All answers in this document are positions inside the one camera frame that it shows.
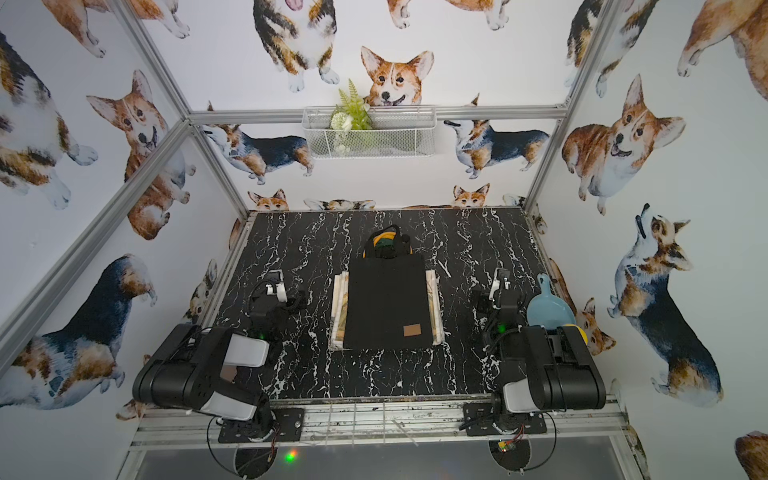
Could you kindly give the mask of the cream tote bag green handles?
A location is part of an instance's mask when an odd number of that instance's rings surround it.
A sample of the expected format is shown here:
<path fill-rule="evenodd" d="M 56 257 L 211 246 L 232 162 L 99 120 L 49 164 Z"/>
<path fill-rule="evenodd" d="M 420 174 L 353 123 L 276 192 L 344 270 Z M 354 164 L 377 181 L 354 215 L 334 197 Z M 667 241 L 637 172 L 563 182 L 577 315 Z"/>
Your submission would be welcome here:
<path fill-rule="evenodd" d="M 380 240 L 382 247 L 398 248 L 402 244 L 402 238 L 394 232 L 387 232 Z"/>

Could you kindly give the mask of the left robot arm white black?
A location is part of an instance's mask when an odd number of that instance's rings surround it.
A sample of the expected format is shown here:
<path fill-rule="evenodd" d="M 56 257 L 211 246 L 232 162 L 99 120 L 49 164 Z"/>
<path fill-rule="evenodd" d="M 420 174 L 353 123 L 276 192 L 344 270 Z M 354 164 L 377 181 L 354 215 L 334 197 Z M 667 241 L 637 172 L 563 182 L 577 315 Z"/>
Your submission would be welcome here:
<path fill-rule="evenodd" d="M 137 374 L 133 399 L 225 420 L 248 422 L 261 417 L 269 422 L 267 395 L 226 380 L 222 370 L 265 367 L 280 328 L 306 307 L 304 291 L 288 297 L 281 284 L 263 281 L 249 298 L 248 328 L 177 325 Z"/>

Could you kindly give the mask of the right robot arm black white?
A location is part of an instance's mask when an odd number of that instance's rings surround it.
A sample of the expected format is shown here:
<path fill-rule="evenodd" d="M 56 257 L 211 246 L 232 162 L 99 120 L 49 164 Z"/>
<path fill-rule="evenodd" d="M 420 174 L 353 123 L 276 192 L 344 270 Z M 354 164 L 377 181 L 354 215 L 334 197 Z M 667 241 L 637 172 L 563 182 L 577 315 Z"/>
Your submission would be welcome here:
<path fill-rule="evenodd" d="M 505 279 L 470 296 L 472 306 L 487 320 L 484 352 L 522 369 L 521 380 L 501 388 L 503 405 L 515 414 L 599 410 L 607 393 L 586 333 L 576 325 L 569 305 L 552 293 L 550 278 L 542 274 L 538 281 L 540 293 L 530 301 Z"/>

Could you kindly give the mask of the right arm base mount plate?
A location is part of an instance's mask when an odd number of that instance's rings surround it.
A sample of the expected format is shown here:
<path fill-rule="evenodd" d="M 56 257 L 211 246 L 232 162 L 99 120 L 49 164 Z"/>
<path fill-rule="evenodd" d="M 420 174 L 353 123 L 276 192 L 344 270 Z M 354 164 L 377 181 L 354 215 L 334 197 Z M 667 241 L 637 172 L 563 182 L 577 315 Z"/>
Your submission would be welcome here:
<path fill-rule="evenodd" d="M 471 437 L 514 436 L 519 432 L 538 435 L 548 431 L 542 413 L 511 413 L 493 403 L 465 403 L 462 411 L 463 419 L 458 429 Z"/>

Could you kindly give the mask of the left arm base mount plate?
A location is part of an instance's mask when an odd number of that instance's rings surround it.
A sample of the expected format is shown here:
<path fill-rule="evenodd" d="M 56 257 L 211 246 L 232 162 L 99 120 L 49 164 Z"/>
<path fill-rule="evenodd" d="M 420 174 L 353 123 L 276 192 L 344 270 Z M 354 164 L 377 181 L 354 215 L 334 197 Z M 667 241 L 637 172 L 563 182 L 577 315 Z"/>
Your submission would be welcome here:
<path fill-rule="evenodd" d="M 304 424 L 303 408 L 279 408 L 269 413 L 257 412 L 249 421 L 225 419 L 220 428 L 218 442 L 267 443 L 299 441 Z"/>

